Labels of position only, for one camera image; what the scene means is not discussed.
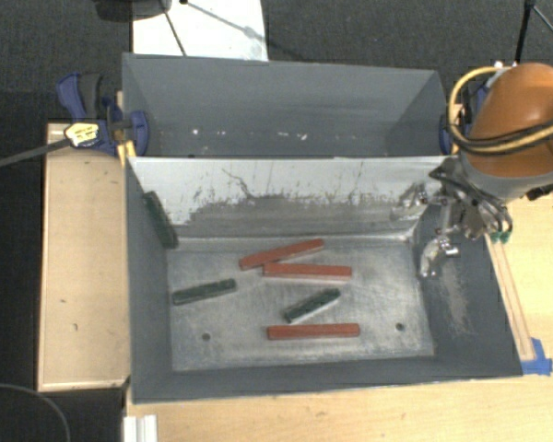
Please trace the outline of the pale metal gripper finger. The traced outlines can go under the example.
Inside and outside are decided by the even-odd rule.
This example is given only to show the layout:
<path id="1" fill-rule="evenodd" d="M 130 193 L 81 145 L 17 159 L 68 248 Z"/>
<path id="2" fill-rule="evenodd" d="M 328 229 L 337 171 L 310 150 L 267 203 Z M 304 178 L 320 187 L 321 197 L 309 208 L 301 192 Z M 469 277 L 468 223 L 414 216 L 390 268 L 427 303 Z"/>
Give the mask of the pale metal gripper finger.
<path id="1" fill-rule="evenodd" d="M 403 192 L 390 213 L 392 221 L 416 221 L 420 219 L 429 204 L 426 185 L 413 183 Z"/>
<path id="2" fill-rule="evenodd" d="M 446 259 L 460 256 L 460 249 L 446 236 L 437 236 L 424 247 L 419 261 L 418 275 L 429 278 L 437 274 L 438 266 Z"/>

